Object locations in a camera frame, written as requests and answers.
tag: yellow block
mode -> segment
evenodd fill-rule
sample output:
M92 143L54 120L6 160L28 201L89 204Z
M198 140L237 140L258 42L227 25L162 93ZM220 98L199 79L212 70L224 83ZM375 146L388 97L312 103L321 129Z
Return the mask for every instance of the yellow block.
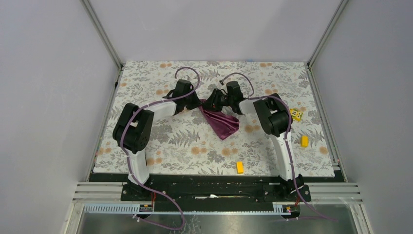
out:
M297 109L290 109L291 117L296 121L301 121L302 112Z
M238 174L244 173L243 162L241 161L237 162L237 172Z
M308 146L308 137L307 136L302 136L301 137L301 147L307 148Z

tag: yellow die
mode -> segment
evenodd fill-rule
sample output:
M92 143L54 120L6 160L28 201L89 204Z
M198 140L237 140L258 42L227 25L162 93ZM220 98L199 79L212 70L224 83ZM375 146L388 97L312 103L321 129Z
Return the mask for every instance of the yellow die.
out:
M302 112L297 109L290 109L291 117L296 121L300 121L302 117Z

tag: gray leaf pattern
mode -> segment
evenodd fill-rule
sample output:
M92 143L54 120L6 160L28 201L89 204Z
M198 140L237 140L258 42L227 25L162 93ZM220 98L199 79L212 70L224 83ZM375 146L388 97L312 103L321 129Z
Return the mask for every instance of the gray leaf pattern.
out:
M291 132L298 172L303 176L334 176L321 118L302 62L128 61L96 152L94 172L127 173L126 156L112 139L123 107L128 102L142 106L160 100L175 88L174 74L182 66L199 72L201 82L196 92L200 99L207 99L214 88L221 88L219 80L233 72L251 79L255 96L278 93L290 108L303 112L302 120L293 122ZM182 70L178 78L196 83L190 70ZM238 81L244 97L248 96L248 82L238 75L226 82L232 80ZM242 161L243 175L277 176L277 156L257 116L238 115L230 108L224 108L223 113L240 120L240 129L225 140L216 136L198 108L184 109L178 115L154 122L145 149L150 173L237 175L236 162ZM309 138L307 148L300 147L303 135Z

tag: white wall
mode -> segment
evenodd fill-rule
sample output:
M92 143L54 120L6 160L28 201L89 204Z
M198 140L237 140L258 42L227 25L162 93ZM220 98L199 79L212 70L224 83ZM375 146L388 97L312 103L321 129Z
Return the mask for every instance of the white wall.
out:
M376 234L411 233L413 1L350 1L314 66Z
M308 61L339 2L91 1L123 61Z
M80 1L0 5L0 233L56 234L117 70Z

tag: glass panel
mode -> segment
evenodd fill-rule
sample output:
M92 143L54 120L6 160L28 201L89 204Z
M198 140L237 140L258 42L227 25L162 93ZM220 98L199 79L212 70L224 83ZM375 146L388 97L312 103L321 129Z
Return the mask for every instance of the glass panel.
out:
M337 218L339 222L323 219L281 221L279 215L186 215L185 231L176 233L193 234L268 234L268 233L317 233L317 234L356 234L350 210L345 205L317 205L316 209L325 215ZM301 215L314 216L305 206ZM179 215L152 215L151 221L177 227L181 224ZM127 214L84 214L81 234L136 234L174 233L151 224L136 222Z

